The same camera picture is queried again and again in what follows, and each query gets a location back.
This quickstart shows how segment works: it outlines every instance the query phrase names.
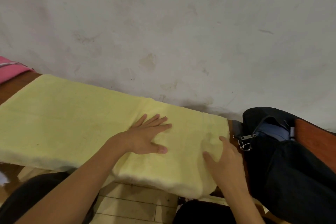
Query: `white wall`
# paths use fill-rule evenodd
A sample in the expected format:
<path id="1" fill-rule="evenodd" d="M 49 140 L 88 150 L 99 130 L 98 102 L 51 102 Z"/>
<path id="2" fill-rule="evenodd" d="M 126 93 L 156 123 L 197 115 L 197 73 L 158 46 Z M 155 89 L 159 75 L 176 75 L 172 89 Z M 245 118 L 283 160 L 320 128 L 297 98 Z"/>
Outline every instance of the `white wall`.
<path id="1" fill-rule="evenodd" d="M 0 55 L 237 118 L 336 128 L 336 0 L 0 0 Z"/>

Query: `pink cloth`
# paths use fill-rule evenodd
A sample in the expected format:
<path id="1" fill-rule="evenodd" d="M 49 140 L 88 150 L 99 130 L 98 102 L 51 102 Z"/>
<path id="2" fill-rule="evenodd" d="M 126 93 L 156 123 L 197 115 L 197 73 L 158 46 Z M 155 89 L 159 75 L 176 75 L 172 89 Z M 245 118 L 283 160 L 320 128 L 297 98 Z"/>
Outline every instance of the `pink cloth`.
<path id="1" fill-rule="evenodd" d="M 19 62 L 11 61 L 0 56 L 0 83 L 8 81 L 18 74 L 29 70 L 34 71 L 32 68 L 29 68 Z"/>

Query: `fingernail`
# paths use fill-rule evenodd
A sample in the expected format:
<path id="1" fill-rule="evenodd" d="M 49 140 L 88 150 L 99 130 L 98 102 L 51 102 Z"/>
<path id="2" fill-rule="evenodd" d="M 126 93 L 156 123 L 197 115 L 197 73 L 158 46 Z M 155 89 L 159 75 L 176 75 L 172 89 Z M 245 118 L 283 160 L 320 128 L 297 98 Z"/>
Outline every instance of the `fingernail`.
<path id="1" fill-rule="evenodd" d="M 160 147 L 159 153 L 166 154 L 168 152 L 168 149 L 166 147 Z"/>

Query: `yellow towel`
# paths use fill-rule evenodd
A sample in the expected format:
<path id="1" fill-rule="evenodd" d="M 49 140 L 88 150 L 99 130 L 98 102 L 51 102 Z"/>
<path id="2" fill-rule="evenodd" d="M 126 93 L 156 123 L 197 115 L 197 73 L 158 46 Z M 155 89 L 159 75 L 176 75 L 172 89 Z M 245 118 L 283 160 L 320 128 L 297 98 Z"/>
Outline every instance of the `yellow towel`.
<path id="1" fill-rule="evenodd" d="M 168 153 L 125 154 L 112 174 L 183 197 L 211 193 L 216 185 L 202 152 L 219 159 L 218 136 L 229 137 L 227 119 L 52 75 L 40 76 L 0 106 L 0 161 L 52 170 L 79 167 L 144 113 L 167 116 L 173 124 L 154 139 Z"/>

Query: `hand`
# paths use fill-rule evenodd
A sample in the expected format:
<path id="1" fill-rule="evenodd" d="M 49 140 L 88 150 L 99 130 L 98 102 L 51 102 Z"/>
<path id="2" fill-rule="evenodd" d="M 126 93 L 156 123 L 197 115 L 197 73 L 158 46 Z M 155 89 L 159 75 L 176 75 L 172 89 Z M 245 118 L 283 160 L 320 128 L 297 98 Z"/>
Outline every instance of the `hand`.
<path id="1" fill-rule="evenodd" d="M 219 139 L 223 142 L 223 152 L 219 162 L 215 162 L 208 152 L 203 152 L 210 174 L 224 195 L 236 189 L 247 190 L 241 154 L 228 139 L 222 136 Z"/>
<path id="2" fill-rule="evenodd" d="M 172 127 L 171 124 L 162 125 L 168 118 L 163 117 L 160 119 L 160 115 L 157 114 L 144 122 L 146 118 L 147 115 L 144 114 L 127 131 L 117 134 L 116 137 L 125 143 L 127 152 L 131 151 L 136 154 L 167 153 L 168 149 L 166 147 L 152 143 L 152 140 L 158 133 Z"/>

